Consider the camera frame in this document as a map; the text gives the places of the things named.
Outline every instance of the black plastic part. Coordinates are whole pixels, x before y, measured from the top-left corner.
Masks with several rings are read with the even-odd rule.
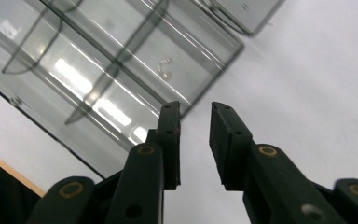
[[[255,187],[245,189],[244,194],[250,200],[244,203],[247,208],[263,210],[259,200],[252,200],[256,189],[270,211],[270,220],[265,223],[346,223],[279,148],[252,147],[246,162],[249,173],[245,179],[250,180],[246,185]],[[259,220],[260,214],[260,211],[253,217],[250,214],[250,219]]]
[[[105,223],[161,223],[164,192],[162,149],[153,143],[133,147]]]
[[[147,132],[146,143],[156,143],[157,142],[157,130],[149,129]]]
[[[23,224],[40,197],[0,167],[0,223]]]
[[[164,150],[164,189],[174,190],[180,185],[180,103],[163,105],[156,130],[156,143]]]
[[[332,197],[336,210],[348,223],[358,223],[358,179],[338,180]]]
[[[90,212],[88,204],[93,192],[91,179],[80,176],[65,178],[36,204],[27,223],[87,223],[83,217]]]
[[[209,144],[226,190],[244,190],[245,156],[255,143],[231,106],[212,103]]]
[[[104,223],[120,177],[121,171],[95,185],[94,195],[89,203],[94,208],[92,223]]]
[[[330,204],[333,205],[334,199],[333,199],[333,191],[332,191],[331,189],[327,189],[327,188],[325,188],[324,186],[319,185],[319,184],[317,184],[317,183],[315,183],[315,182],[312,182],[312,181],[310,181],[310,183],[313,185],[313,187],[315,187],[315,188],[319,191],[319,193],[322,194],[322,196],[324,196],[324,198],[325,198]]]
[[[222,183],[243,190],[252,223],[346,223],[279,148],[256,145],[229,105],[213,103],[210,146]]]

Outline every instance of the clear plastic container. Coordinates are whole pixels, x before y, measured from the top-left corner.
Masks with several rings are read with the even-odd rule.
[[[187,0],[0,0],[0,92],[102,177],[242,48]]]
[[[284,0],[193,0],[242,35],[256,35]]]

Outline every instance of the white table surface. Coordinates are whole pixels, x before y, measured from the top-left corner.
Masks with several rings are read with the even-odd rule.
[[[286,0],[242,39],[245,51],[182,121],[182,186],[165,192],[165,223],[249,223],[208,146],[212,101],[234,107],[257,143],[283,149],[310,180],[358,178],[358,1]],[[99,180],[3,99],[0,159],[43,190],[69,175]]]

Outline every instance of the wooden edge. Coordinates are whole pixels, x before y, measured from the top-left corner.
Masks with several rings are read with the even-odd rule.
[[[21,175],[15,169],[11,168],[4,161],[0,160],[0,167],[2,169],[4,169],[6,172],[8,172],[10,175],[12,175],[14,178],[18,179],[23,185],[25,185],[28,189],[32,190],[34,193],[36,193],[40,197],[43,197],[46,194],[45,191],[40,189],[37,185],[35,185],[30,180],[28,180],[25,176]]]

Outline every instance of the transparent plastic organizer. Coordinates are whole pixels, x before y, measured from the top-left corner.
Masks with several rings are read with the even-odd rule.
[[[188,0],[167,1],[166,10],[158,12],[159,18],[153,19],[158,21],[154,24],[157,27],[148,30],[147,35],[138,36],[121,34],[121,29],[112,30],[112,27],[121,27],[121,21],[102,16],[110,15],[109,8],[101,14],[96,13],[97,10],[90,11],[94,1],[80,1],[77,9],[70,11],[60,9],[60,4],[66,1],[69,5],[74,1],[40,1],[63,21],[89,34],[101,52],[107,57],[116,57],[128,69],[129,76],[134,74],[162,103],[181,102],[182,115],[243,49],[237,37]],[[133,13],[141,13],[146,18],[149,9],[156,6],[151,0],[128,0],[126,3],[135,9]],[[123,46],[127,46],[127,53],[131,55],[118,56]]]
[[[138,26],[145,21],[129,19]],[[128,33],[136,33],[133,26]],[[101,80],[109,85],[86,119],[65,124]],[[0,92],[103,177],[121,170],[127,151],[157,127],[161,106],[37,1],[0,0]]]
[[[242,49],[187,0],[0,0],[0,92],[101,177]]]

